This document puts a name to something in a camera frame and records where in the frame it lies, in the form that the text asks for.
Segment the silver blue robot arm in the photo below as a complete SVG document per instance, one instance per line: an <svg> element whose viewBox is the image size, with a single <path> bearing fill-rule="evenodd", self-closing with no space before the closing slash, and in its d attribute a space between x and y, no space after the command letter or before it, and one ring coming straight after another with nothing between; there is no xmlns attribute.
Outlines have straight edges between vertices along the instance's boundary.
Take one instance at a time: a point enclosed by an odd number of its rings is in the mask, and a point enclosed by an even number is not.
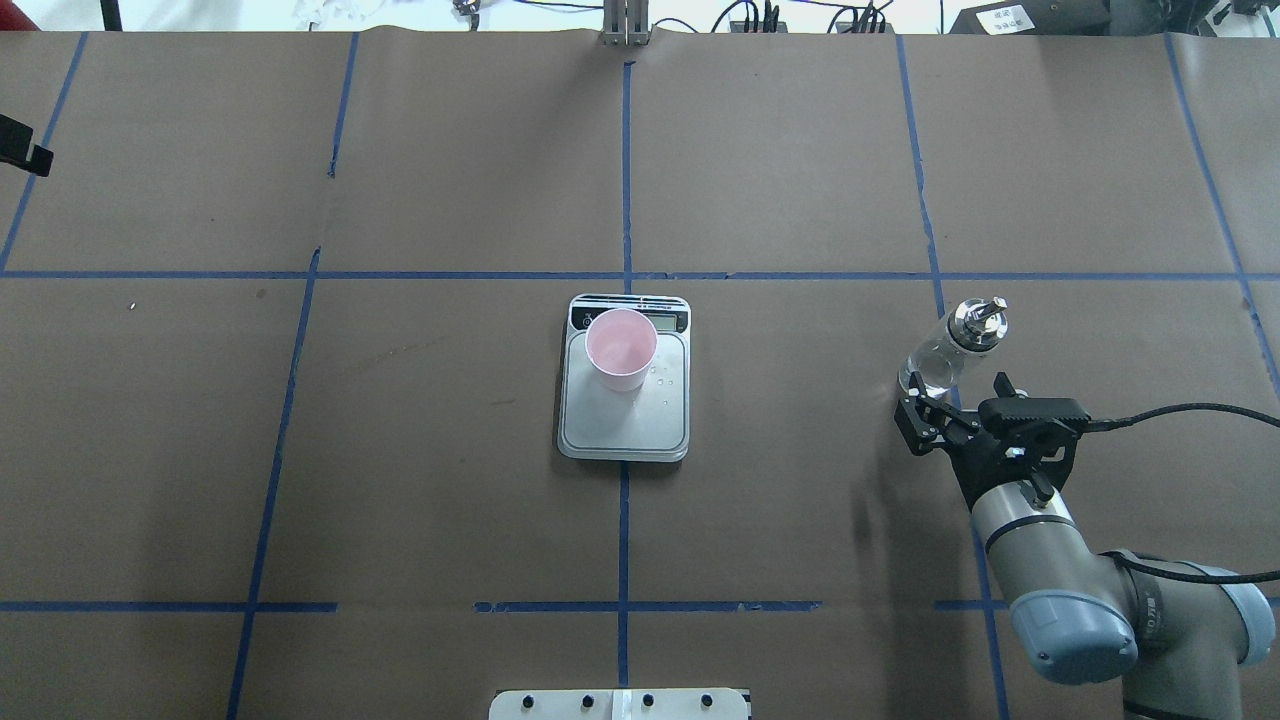
<svg viewBox="0 0 1280 720"><path fill-rule="evenodd" d="M1064 495L1096 420L1071 398L1001 393L964 410L913 391L895 423L916 456L942 450L1029 665L1047 682L1119 679L1126 719L1240 719L1240 670L1277 639L1261 591L1234 574L1128 550L1093 552Z"/></svg>

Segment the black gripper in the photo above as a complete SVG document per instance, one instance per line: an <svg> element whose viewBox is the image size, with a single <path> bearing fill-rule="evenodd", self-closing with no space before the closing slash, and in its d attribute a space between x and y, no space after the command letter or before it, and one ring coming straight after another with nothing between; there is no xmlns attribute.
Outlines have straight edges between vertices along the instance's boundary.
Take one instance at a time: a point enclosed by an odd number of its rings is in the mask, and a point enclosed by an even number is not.
<svg viewBox="0 0 1280 720"><path fill-rule="evenodd" d="M993 380L997 398L1018 398L1019 389L1006 372ZM914 456L942 448L968 510L1001 486L1028 480L1032 500L1047 503L1066 484L1076 452L1076 432L1061 421L1033 421L1030 429L1009 437L961 424L961 410L929 395L908 395L896 401L893 421Z"/></svg>

